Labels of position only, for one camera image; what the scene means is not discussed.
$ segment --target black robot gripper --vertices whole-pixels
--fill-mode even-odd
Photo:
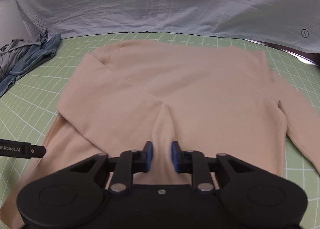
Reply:
[[[191,174],[191,185],[133,184],[151,160],[148,141],[142,151],[94,155],[31,182],[17,197],[23,229],[301,229],[308,199],[293,182],[228,154],[182,151],[174,141],[174,169]]]

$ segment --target white wall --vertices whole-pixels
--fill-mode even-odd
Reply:
[[[30,39],[15,0],[0,0],[0,47],[15,38]]]

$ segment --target beige sweater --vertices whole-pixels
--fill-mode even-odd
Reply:
[[[320,171],[320,117],[268,67],[263,52],[124,41],[86,54],[64,88],[60,113],[35,160],[9,194],[0,218],[11,229],[27,183],[99,152],[111,157],[154,145],[151,171],[138,184],[186,184],[170,157],[172,141],[206,156],[228,153],[282,176],[287,133]]]

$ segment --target folded sleeve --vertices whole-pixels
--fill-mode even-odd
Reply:
[[[320,174],[320,116],[307,98],[270,71],[270,93],[287,118],[287,135]]]

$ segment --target gray clothing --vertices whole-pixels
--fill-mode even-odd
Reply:
[[[30,49],[32,45],[41,46],[41,42],[13,39],[10,44],[0,48],[0,81],[6,77],[18,60]]]

